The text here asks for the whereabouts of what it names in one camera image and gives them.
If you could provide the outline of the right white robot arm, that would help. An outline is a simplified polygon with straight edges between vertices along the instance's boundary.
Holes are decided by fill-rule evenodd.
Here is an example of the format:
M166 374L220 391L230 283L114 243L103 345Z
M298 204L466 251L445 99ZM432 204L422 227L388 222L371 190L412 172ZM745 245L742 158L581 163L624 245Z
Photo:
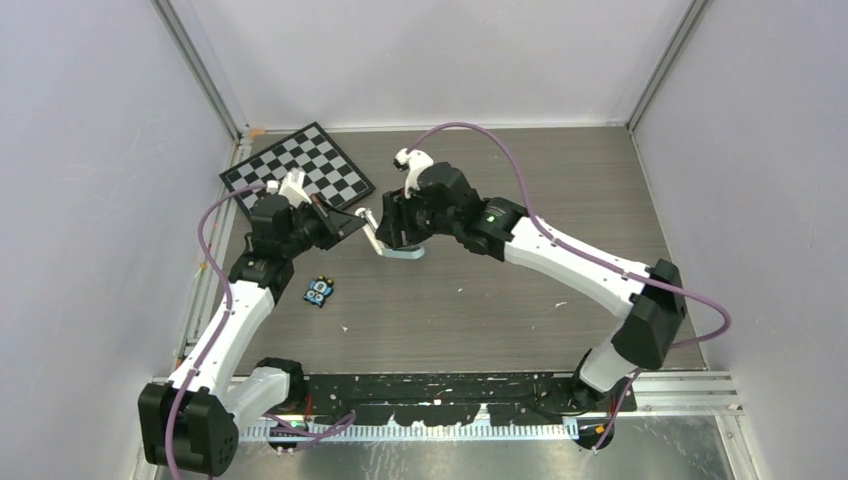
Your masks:
M566 396L578 410L596 410L631 371L659 369L684 320L678 268L659 260L649 266L617 258L568 238L510 200L482 198L465 175L447 162L395 160L404 185L383 196L376 230L392 249L419 245L434 235L454 238L466 250L540 272L600 304L619 324L578 364Z

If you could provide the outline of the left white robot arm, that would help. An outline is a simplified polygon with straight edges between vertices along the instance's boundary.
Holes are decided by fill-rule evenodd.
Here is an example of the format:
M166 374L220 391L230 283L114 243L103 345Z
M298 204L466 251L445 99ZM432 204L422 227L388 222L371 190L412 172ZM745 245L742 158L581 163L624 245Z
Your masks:
M292 204L283 195L260 199L249 221L245 248L199 342L165 382L147 384L138 398L145 458L173 473L222 475L239 436L264 414L293 414L305 405L307 382L296 361L267 357L239 385L231 379L292 279L295 258L329 250L366 224L317 196Z

